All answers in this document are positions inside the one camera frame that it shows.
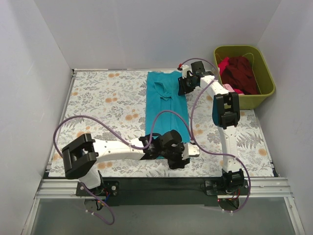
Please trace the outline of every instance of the maroon garment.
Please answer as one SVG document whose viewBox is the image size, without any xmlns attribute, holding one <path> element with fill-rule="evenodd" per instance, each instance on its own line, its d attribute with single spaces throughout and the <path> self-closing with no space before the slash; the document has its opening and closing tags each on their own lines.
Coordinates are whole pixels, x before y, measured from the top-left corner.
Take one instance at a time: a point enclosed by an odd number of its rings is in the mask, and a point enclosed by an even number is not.
<svg viewBox="0 0 313 235">
<path fill-rule="evenodd" d="M 233 89 L 239 89 L 245 94 L 258 94 L 256 80 L 247 58 L 232 57 L 228 60 L 222 73 L 222 83 L 229 84 Z"/>
</svg>

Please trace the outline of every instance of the pink cloth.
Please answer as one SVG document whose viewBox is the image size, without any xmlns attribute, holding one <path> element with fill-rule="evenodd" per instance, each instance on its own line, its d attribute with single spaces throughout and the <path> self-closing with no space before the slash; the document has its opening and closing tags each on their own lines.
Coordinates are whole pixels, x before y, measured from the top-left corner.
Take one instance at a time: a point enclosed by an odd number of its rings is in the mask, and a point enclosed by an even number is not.
<svg viewBox="0 0 313 235">
<path fill-rule="evenodd" d="M 244 93 L 238 89 L 233 89 L 229 84 L 223 84 L 223 87 L 230 92 L 236 92 L 239 95 L 243 95 Z"/>
<path fill-rule="evenodd" d="M 220 68 L 220 75 L 222 75 L 222 73 L 224 72 L 226 66 L 229 65 L 228 60 L 229 60 L 229 57 L 225 57 L 225 59 L 223 59 L 222 62 L 220 62 L 218 64 L 218 67 Z"/>
</svg>

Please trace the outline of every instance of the white wall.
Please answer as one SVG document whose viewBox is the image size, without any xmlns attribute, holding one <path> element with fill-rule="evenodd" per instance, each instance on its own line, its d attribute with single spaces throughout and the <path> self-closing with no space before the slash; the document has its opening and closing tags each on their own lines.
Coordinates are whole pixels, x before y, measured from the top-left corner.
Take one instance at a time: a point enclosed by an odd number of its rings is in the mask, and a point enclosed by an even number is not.
<svg viewBox="0 0 313 235">
<path fill-rule="evenodd" d="M 0 7 L 0 234 L 20 234 L 44 172 L 71 70 L 33 0 Z"/>
<path fill-rule="evenodd" d="M 313 2 L 282 0 L 258 47 L 276 94 L 258 110 L 274 164 L 287 176 L 307 234 L 313 234 Z"/>
<path fill-rule="evenodd" d="M 280 0 L 35 0 L 74 69 L 175 68 L 256 45 Z"/>
</svg>

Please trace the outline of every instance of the laundry basket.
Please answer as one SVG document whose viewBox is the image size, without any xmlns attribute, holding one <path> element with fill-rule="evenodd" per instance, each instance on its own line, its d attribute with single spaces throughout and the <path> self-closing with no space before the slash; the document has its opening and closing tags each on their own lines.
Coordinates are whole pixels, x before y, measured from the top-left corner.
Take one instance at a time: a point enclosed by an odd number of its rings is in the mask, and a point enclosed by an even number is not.
<svg viewBox="0 0 313 235">
<path fill-rule="evenodd" d="M 240 109 L 255 109 L 263 100 L 275 91 L 275 84 L 260 51 L 252 46 L 221 46 L 214 51 L 216 67 L 225 57 L 244 56 L 251 64 L 257 82 L 259 94 L 245 94 L 239 96 Z"/>
</svg>

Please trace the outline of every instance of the floral pattern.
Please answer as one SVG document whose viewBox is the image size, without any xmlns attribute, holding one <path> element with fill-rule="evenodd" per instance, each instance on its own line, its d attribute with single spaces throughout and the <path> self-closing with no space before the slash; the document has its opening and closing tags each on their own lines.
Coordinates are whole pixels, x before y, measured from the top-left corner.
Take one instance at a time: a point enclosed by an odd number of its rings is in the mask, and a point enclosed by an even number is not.
<svg viewBox="0 0 313 235">
<path fill-rule="evenodd" d="M 148 71 L 129 70 L 78 72 L 65 118 L 89 115 L 106 123 L 123 138 L 144 136 L 147 74 Z M 189 113 L 200 91 L 197 88 L 186 95 Z M 202 147 L 222 152 L 219 133 L 212 121 L 212 105 L 212 98 L 203 94 L 195 109 L 194 133 Z M 91 133 L 93 138 L 100 140 L 116 140 L 94 121 L 77 118 L 62 127 L 58 147 L 61 149 L 83 133 Z M 241 111 L 237 131 L 238 152 L 251 176 L 273 176 L 264 141 L 254 111 Z M 108 161 L 97 164 L 96 168 L 104 177 L 209 177 L 220 176 L 222 165 L 222 156 L 201 152 L 198 158 L 190 160 L 185 169 L 170 170 L 166 159 Z M 63 160 L 57 153 L 49 176 L 64 177 Z"/>
</svg>

